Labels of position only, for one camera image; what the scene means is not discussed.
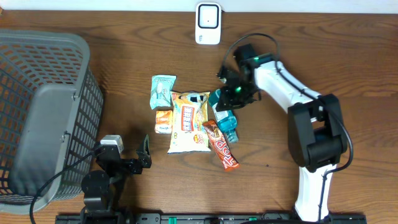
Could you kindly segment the blue mouthwash bottle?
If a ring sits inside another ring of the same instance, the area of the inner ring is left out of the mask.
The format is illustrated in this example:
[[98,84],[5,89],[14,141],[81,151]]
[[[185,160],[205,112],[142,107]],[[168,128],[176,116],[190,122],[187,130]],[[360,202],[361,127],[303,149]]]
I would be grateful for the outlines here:
[[217,89],[209,96],[209,104],[214,112],[216,122],[219,129],[223,134],[225,134],[229,143],[237,143],[239,141],[238,135],[236,133],[236,127],[238,121],[233,114],[232,110],[217,111],[216,106],[219,102],[221,90]]

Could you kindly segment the small orange candy box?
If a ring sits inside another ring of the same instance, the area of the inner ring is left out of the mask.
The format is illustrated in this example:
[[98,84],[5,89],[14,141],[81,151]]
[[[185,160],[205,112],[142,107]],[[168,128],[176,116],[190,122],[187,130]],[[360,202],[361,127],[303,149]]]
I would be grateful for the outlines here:
[[173,111],[156,111],[154,130],[158,134],[171,134],[173,125]]

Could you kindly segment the teal snack packet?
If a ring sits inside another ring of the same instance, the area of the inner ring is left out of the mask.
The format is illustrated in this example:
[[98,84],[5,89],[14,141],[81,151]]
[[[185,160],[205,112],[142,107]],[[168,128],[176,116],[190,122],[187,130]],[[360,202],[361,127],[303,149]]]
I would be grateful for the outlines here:
[[175,75],[154,75],[150,92],[150,107],[171,107],[171,91],[174,86]]

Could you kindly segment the orange Toppo snack box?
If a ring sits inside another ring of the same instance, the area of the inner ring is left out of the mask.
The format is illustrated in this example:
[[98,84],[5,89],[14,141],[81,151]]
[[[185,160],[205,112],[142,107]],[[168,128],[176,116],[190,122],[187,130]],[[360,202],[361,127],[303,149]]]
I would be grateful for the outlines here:
[[218,155],[225,171],[231,171],[240,166],[239,162],[233,157],[228,143],[223,133],[217,126],[216,121],[209,120],[203,123],[203,127],[208,135],[213,150]]

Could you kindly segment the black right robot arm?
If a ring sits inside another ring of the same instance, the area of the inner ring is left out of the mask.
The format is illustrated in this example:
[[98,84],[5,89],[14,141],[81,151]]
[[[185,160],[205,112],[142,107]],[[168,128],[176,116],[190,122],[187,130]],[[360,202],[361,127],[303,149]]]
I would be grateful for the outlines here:
[[309,89],[277,56],[259,55],[250,44],[238,47],[233,56],[239,70],[222,64],[218,72],[224,87],[217,111],[243,108],[264,91],[286,112],[288,148],[299,167],[295,212],[305,222],[323,221],[329,214],[331,176],[340,171],[340,157],[351,147],[338,98]]

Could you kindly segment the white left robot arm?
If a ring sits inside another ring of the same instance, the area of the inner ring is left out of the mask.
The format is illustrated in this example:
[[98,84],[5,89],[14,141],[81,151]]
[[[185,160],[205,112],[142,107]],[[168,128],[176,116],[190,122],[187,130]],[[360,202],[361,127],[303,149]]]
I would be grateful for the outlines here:
[[123,159],[123,150],[120,135],[105,136],[94,150],[101,169],[89,172],[81,182],[85,204],[81,211],[82,223],[131,222],[131,213],[119,206],[119,199],[127,178],[141,174],[152,165],[148,135],[136,150],[137,159]]

